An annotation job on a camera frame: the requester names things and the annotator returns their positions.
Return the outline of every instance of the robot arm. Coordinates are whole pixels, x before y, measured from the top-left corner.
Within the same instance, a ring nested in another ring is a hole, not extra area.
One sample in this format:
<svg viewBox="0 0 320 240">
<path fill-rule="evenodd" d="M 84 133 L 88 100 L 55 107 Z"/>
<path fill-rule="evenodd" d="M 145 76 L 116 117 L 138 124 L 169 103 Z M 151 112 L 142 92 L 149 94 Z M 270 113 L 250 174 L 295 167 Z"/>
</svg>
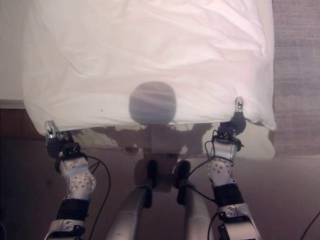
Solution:
<svg viewBox="0 0 320 240">
<path fill-rule="evenodd" d="M 218 206 L 217 213 L 223 224 L 218 227 L 219 240 L 262 240 L 248 205 L 232 177 L 232 166 L 237 151 L 242 147 L 236 135 L 245 129 L 242 113 L 243 100 L 236 99 L 234 117 L 221 123 L 212 137 L 213 160 L 208 163 L 208 175 Z"/>
<path fill-rule="evenodd" d="M 56 159 L 56 171 L 66 181 L 66 196 L 44 240 L 80 240 L 85 233 L 90 193 L 96 187 L 96 179 L 71 134 L 59 132 L 51 121 L 45 122 L 45 128 L 46 147 L 49 155 Z"/>
</svg>

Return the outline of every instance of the black joint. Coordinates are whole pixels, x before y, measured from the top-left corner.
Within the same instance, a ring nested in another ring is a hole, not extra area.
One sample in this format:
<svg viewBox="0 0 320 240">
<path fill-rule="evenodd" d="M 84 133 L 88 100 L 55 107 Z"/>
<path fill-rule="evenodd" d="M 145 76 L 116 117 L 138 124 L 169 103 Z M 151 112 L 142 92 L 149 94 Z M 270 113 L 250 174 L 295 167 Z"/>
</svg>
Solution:
<svg viewBox="0 0 320 240">
<path fill-rule="evenodd" d="M 71 231 L 55 231 L 52 233 L 52 238 L 71 238 L 76 237 L 75 240 L 80 240 L 80 236 L 86 232 L 86 229 L 80 225 L 74 225 Z"/>
<path fill-rule="evenodd" d="M 226 226 L 224 224 L 220 225 L 218 227 L 219 233 L 220 233 L 220 237 L 219 240 L 230 240 L 228 231 L 226 229 Z"/>
<path fill-rule="evenodd" d="M 178 195 L 176 197 L 176 201 L 180 205 L 186 204 L 186 193 L 187 193 L 187 186 L 182 186 L 178 190 Z"/>
<path fill-rule="evenodd" d="M 150 188 L 145 189 L 145 199 L 143 207 L 145 209 L 149 209 L 152 207 L 152 190 Z"/>
<path fill-rule="evenodd" d="M 243 133 L 246 129 L 246 119 L 244 117 L 244 113 L 240 111 L 235 112 L 230 120 L 230 123 L 234 129 L 235 135 Z"/>
<path fill-rule="evenodd" d="M 81 148 L 77 142 L 67 142 L 63 144 L 62 152 L 65 159 L 75 158 L 81 155 Z"/>
<path fill-rule="evenodd" d="M 235 183 L 216 186 L 213 188 L 213 193 L 218 207 L 244 203 L 238 185 Z"/>
<path fill-rule="evenodd" d="M 88 214 L 89 201 L 82 199 L 65 199 L 60 205 L 56 219 L 84 221 Z"/>
<path fill-rule="evenodd" d="M 46 142 L 46 150 L 50 157 L 58 159 L 63 148 L 63 143 L 59 138 L 49 138 Z"/>
</svg>

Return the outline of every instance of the wire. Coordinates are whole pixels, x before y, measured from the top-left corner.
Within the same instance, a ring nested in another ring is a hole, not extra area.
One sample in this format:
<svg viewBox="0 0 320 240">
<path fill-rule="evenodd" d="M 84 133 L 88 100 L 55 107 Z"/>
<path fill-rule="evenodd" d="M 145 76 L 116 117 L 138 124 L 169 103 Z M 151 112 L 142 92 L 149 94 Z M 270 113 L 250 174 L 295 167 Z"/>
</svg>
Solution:
<svg viewBox="0 0 320 240">
<path fill-rule="evenodd" d="M 92 170 L 92 174 L 94 174 L 95 173 L 95 171 L 97 170 L 97 168 L 99 167 L 99 164 L 100 164 L 100 162 L 99 161 L 97 161 L 95 164 L 93 164 L 93 165 L 91 165 L 90 167 L 89 167 L 89 169 L 92 169 L 93 167 L 95 167 L 93 170 Z"/>
<path fill-rule="evenodd" d="M 310 222 L 310 224 L 308 225 L 308 227 L 305 229 L 305 231 L 304 231 L 302 237 L 300 238 L 300 240 L 303 240 L 303 239 L 304 239 L 304 237 L 306 236 L 309 228 L 310 228 L 310 227 L 312 226 L 312 224 L 315 222 L 315 220 L 317 219 L 317 217 L 319 217 L 319 215 L 320 215 L 320 211 L 319 211 L 318 214 L 314 217 L 314 219 Z"/>
<path fill-rule="evenodd" d="M 90 159 L 97 160 L 100 164 L 102 164 L 102 165 L 104 166 L 104 168 L 105 168 L 105 170 L 106 170 L 106 172 L 107 172 L 107 174 L 108 174 L 108 181 L 109 181 L 108 191 L 107 191 L 107 193 L 106 193 L 106 195 L 105 195 L 105 198 L 104 198 L 104 200 L 103 200 L 103 202 L 102 202 L 102 205 L 101 205 L 101 207 L 100 207 L 100 209 L 99 209 L 99 212 L 98 212 L 98 214 L 97 214 L 97 216 L 96 216 L 96 218 L 95 218 L 95 221 L 94 221 L 94 224 L 93 224 L 93 227 L 92 227 L 90 236 L 89 236 L 89 238 L 88 238 L 88 240 L 91 240 L 91 237 L 92 237 L 92 235 L 93 235 L 93 233 L 94 233 L 94 230 L 95 230 L 95 227 L 96 227 L 98 218 L 99 218 L 99 216 L 100 216 L 100 214 L 101 214 L 102 209 L 103 209 L 104 206 L 105 206 L 105 203 L 106 203 L 107 198 L 108 198 L 109 193 L 110 193 L 110 189 L 111 189 L 111 177 L 110 177 L 109 169 L 108 169 L 107 166 L 104 164 L 104 162 L 102 162 L 100 159 L 98 159 L 98 158 L 96 158 L 96 157 L 94 157 L 94 156 L 87 156 L 87 155 L 86 155 L 86 157 L 87 157 L 87 158 L 90 158 Z"/>
<path fill-rule="evenodd" d="M 205 194 L 203 194 L 202 192 L 198 191 L 197 189 L 194 188 L 194 186 L 191 186 L 191 185 L 186 185 L 189 189 L 195 191 L 196 193 L 200 194 L 202 197 L 204 197 L 205 199 L 208 199 L 209 201 L 211 202 L 216 202 L 216 200 L 206 196 Z"/>
<path fill-rule="evenodd" d="M 208 143 L 212 143 L 212 150 L 213 150 L 213 156 L 212 156 L 212 157 L 209 156 L 209 151 L 208 151 L 208 149 L 207 149 L 207 144 L 208 144 Z M 206 141 L 206 142 L 204 143 L 204 148 L 205 148 L 205 151 L 206 151 L 207 160 L 204 161 L 204 162 L 202 162 L 202 163 L 200 163 L 198 166 L 196 166 L 196 167 L 189 173 L 189 175 L 186 177 L 186 179 L 188 179 L 198 168 L 202 167 L 203 165 L 205 165 L 205 164 L 211 162 L 213 159 L 215 159 L 215 157 L 216 157 L 216 149 L 215 149 L 215 145 L 213 144 L 213 142 L 212 142 L 211 140 Z M 231 160 L 228 159 L 228 158 L 221 157 L 221 156 L 219 156 L 218 158 L 230 162 L 230 163 L 231 163 L 231 165 L 230 165 L 231 167 L 233 167 L 233 166 L 235 165 L 234 162 L 231 161 Z"/>
<path fill-rule="evenodd" d="M 213 215 L 213 217 L 211 218 L 211 221 L 210 221 L 209 227 L 208 227 L 207 240 L 210 240 L 210 230 L 211 230 L 212 224 L 214 223 L 214 220 L 217 216 L 218 216 L 218 213 L 216 212 L 215 215 Z"/>
</svg>

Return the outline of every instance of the floor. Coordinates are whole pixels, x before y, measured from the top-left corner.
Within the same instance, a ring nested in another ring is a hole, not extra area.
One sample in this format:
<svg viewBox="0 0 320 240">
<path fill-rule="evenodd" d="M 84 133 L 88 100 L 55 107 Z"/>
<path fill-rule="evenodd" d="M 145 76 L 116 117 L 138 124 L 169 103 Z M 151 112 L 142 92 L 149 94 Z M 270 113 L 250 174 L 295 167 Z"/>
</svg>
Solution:
<svg viewBox="0 0 320 240">
<path fill-rule="evenodd" d="M 130 156 L 120 150 L 92 149 L 84 152 L 103 160 L 111 172 L 110 196 L 92 236 L 92 240 L 101 240 L 121 202 L 134 188 L 134 169 L 143 154 Z M 201 161 L 191 159 L 193 166 Z M 233 173 L 264 240 L 299 240 L 320 209 L 318 159 L 238 159 Z M 108 187 L 103 167 L 97 169 L 95 177 L 97 187 L 91 196 L 84 239 L 88 239 Z M 212 197 L 205 167 L 195 173 L 192 181 Z M 1 138 L 1 222 L 6 227 L 7 240 L 43 239 L 65 189 L 66 184 L 55 172 L 54 160 L 48 156 L 44 141 Z M 182 240 L 184 208 L 176 203 L 177 191 L 170 187 L 159 191 L 162 192 L 153 194 L 152 208 L 143 211 L 138 239 Z M 215 205 L 210 202 L 207 205 L 214 214 Z M 320 219 L 314 222 L 304 240 L 320 239 L 319 229 Z"/>
</svg>

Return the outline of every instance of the bed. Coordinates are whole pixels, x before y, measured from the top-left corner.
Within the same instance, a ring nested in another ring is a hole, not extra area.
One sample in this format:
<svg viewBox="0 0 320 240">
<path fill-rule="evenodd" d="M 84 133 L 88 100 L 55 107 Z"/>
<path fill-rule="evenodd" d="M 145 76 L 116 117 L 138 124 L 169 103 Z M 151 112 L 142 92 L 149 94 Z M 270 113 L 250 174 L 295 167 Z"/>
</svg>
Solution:
<svg viewBox="0 0 320 240">
<path fill-rule="evenodd" d="M 39 133 L 53 120 L 85 147 L 201 156 L 241 96 L 240 157 L 274 157 L 271 0 L 2 0 L 1 9 L 1 52 L 22 45 L 15 69 Z M 22 42 L 11 41 L 21 33 L 10 11 L 23 13 Z"/>
</svg>

